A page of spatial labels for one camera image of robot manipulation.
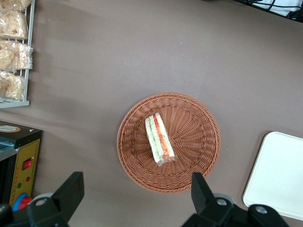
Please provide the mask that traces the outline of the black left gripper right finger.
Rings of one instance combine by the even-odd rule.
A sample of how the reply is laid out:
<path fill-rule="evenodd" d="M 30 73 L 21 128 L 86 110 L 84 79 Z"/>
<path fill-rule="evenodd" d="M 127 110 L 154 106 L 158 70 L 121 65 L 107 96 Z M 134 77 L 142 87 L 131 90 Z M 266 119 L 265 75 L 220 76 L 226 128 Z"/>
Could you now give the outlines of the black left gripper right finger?
<path fill-rule="evenodd" d="M 191 198 L 196 209 L 184 227 L 287 227 L 270 206 L 253 204 L 247 210 L 227 196 L 215 196 L 201 173 L 192 174 Z"/>

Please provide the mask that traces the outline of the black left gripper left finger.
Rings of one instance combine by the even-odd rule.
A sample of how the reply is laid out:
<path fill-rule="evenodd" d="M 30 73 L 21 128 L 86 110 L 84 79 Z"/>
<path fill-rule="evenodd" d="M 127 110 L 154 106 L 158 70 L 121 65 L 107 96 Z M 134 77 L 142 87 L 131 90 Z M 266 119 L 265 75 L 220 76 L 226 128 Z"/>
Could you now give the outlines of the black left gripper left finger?
<path fill-rule="evenodd" d="M 85 194 L 83 172 L 73 172 L 52 194 L 35 198 L 27 206 L 31 227 L 67 227 Z"/>

